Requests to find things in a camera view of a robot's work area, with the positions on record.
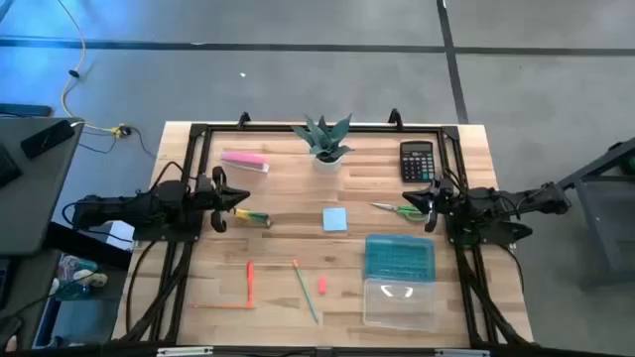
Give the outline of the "black metal stand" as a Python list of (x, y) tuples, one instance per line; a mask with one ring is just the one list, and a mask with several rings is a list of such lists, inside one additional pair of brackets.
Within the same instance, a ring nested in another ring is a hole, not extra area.
[(635, 285), (635, 176), (620, 168), (635, 155), (635, 137), (618, 142), (600, 157), (559, 182), (574, 189), (602, 267), (583, 284), (587, 289)]

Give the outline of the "blue sticky note pad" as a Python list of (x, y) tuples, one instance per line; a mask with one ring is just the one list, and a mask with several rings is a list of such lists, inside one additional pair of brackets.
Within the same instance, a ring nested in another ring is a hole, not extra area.
[(322, 211), (322, 228), (326, 232), (347, 230), (347, 212), (344, 207), (330, 207)]

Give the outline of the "potted plant white pot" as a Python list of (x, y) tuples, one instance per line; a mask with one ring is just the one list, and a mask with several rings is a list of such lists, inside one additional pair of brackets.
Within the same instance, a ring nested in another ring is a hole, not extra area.
[(304, 126), (293, 125), (292, 131), (310, 147), (314, 157), (314, 167), (322, 174), (334, 174), (339, 171), (344, 155), (353, 152), (342, 141), (349, 133), (352, 114), (329, 125), (321, 115), (317, 121), (306, 116)]

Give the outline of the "yellow green crayon box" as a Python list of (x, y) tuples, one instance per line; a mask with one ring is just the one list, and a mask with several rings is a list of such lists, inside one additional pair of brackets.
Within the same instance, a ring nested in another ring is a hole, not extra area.
[(242, 208), (234, 208), (233, 211), (235, 219), (240, 222), (257, 224), (264, 227), (270, 227), (272, 225), (270, 216), (265, 212), (257, 212)]

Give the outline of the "grey side table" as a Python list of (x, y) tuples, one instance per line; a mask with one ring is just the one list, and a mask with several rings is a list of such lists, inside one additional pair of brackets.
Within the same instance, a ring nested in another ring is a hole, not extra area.
[[(40, 156), (29, 159), (20, 143), (62, 120), (74, 135)], [(44, 244), (83, 123), (77, 118), (2, 118), (2, 143), (22, 175), (0, 188), (0, 256), (26, 256)]]

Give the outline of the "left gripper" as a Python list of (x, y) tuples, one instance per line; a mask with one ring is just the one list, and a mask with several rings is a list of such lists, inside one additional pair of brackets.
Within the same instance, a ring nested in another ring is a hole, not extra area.
[(230, 211), (239, 203), (246, 200), (251, 194), (249, 190), (233, 188), (226, 185), (226, 174), (222, 167), (212, 169), (209, 177), (212, 180), (213, 190), (206, 192), (194, 192), (190, 194), (187, 203), (187, 212), (211, 211), (211, 227), (219, 233), (227, 229), (222, 211)]

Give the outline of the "green handled scissors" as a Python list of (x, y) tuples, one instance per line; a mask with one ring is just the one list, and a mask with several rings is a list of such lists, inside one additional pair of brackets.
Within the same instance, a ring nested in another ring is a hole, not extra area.
[(404, 219), (411, 222), (422, 222), (427, 220), (427, 215), (419, 209), (410, 205), (394, 205), (390, 203), (372, 202), (372, 205), (387, 211), (395, 212)]

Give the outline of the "blue storage bin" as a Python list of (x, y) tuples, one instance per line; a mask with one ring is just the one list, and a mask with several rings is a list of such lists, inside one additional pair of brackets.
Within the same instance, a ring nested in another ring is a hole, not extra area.
[(51, 343), (59, 309), (60, 303), (56, 299), (51, 297), (47, 300), (34, 335), (33, 348), (44, 348)]

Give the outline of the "black smartphone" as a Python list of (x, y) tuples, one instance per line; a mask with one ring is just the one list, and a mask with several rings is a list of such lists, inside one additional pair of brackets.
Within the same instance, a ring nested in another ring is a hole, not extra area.
[(70, 122), (68, 120), (62, 120), (24, 139), (20, 143), (20, 147), (27, 158), (34, 159), (68, 140), (73, 135), (74, 130)]

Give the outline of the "green pencil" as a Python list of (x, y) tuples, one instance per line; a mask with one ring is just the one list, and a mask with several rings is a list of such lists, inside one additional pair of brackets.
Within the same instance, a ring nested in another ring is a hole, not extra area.
[(297, 259), (293, 260), (293, 267), (294, 267), (296, 275), (297, 275), (297, 277), (299, 279), (299, 282), (300, 282), (301, 288), (303, 290), (304, 296), (305, 296), (305, 298), (307, 300), (307, 303), (308, 303), (310, 312), (312, 314), (312, 317), (313, 317), (315, 323), (319, 324), (319, 317), (318, 317), (318, 313), (316, 311), (315, 304), (313, 302), (312, 296), (311, 296), (310, 291), (308, 289), (307, 283), (306, 283), (306, 281), (305, 281), (305, 279), (304, 279), (304, 277), (302, 275), (302, 272), (300, 270), (299, 263), (298, 263)]

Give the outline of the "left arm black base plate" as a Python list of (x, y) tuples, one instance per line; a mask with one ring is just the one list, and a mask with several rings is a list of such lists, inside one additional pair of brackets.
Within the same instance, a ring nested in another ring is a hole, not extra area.
[(136, 228), (133, 240), (137, 242), (194, 242), (200, 235), (199, 228), (175, 228), (160, 226), (150, 228)]

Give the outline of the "black calculator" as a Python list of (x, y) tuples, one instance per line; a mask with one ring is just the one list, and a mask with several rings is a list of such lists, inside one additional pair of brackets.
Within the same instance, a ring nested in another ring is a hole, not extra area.
[(436, 175), (434, 145), (430, 141), (400, 144), (400, 172), (404, 183), (429, 183)]

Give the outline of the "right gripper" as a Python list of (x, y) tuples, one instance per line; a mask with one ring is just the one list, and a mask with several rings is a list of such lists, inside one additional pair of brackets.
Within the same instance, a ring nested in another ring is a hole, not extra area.
[(419, 212), (428, 214), (428, 220), (425, 224), (426, 232), (434, 231), (440, 214), (449, 213), (454, 196), (454, 194), (440, 195), (435, 188), (435, 180), (428, 189), (404, 191), (402, 193), (402, 196)]

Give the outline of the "pink highlighter pack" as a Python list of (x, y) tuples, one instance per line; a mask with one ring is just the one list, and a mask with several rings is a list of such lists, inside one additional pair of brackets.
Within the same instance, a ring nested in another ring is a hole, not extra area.
[(235, 168), (266, 174), (270, 167), (263, 157), (254, 154), (223, 152), (221, 160)]

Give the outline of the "white paper sheet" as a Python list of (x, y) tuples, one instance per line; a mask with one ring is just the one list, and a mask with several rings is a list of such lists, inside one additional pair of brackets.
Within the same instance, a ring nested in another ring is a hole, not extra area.
[(135, 248), (133, 235), (135, 228), (123, 221), (112, 221), (110, 223), (106, 242), (117, 248), (132, 251)]

